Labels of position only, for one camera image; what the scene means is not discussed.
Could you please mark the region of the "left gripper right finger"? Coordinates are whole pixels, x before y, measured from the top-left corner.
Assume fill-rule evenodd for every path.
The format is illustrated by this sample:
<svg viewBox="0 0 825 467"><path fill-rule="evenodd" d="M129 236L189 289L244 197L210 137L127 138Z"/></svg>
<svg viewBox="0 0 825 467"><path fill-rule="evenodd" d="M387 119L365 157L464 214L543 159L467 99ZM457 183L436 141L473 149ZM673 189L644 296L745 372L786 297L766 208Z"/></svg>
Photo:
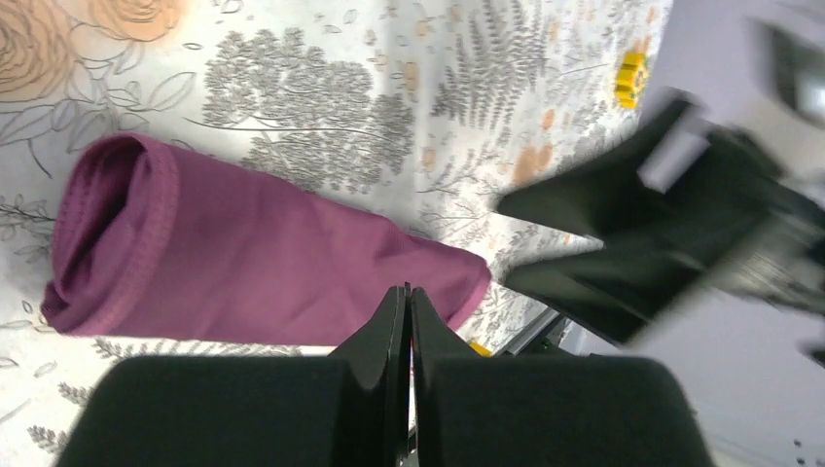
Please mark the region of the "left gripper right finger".
<svg viewBox="0 0 825 467"><path fill-rule="evenodd" d="M423 466L709 466L671 372L640 357L483 357L411 294Z"/></svg>

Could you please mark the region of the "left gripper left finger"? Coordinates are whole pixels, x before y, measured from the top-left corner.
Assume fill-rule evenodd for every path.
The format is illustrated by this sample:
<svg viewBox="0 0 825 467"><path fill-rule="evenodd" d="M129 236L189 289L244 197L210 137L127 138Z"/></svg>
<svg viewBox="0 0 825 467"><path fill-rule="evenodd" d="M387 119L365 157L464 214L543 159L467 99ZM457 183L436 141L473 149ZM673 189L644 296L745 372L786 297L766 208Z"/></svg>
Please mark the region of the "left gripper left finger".
<svg viewBox="0 0 825 467"><path fill-rule="evenodd" d="M408 287L325 357L141 356L92 392L61 466L398 466Z"/></svg>

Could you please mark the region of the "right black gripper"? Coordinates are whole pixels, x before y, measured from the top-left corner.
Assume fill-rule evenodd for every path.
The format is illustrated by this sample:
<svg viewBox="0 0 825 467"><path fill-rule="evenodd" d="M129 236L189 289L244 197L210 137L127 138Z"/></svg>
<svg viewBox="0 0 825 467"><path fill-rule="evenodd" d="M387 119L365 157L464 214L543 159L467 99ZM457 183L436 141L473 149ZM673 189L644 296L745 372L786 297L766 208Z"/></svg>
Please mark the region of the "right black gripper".
<svg viewBox="0 0 825 467"><path fill-rule="evenodd" d="M620 233L598 250L517 265L504 286L619 344L702 289L823 315L824 209L741 129L704 136L683 174L686 217L634 229L669 211L638 170L693 107L672 90L610 149L496 201L501 215L563 232Z"/></svg>

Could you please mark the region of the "purple satin napkin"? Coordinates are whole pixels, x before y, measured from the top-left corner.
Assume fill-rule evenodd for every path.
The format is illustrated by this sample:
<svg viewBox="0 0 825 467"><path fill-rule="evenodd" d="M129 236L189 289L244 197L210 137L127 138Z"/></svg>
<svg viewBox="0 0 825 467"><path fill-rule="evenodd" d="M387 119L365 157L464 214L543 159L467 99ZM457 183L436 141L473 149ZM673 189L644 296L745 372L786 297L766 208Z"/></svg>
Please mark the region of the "purple satin napkin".
<svg viewBox="0 0 825 467"><path fill-rule="evenodd" d="M469 251L134 133L80 157L52 250L42 311L73 336L337 345L393 286L458 328L491 281Z"/></svg>

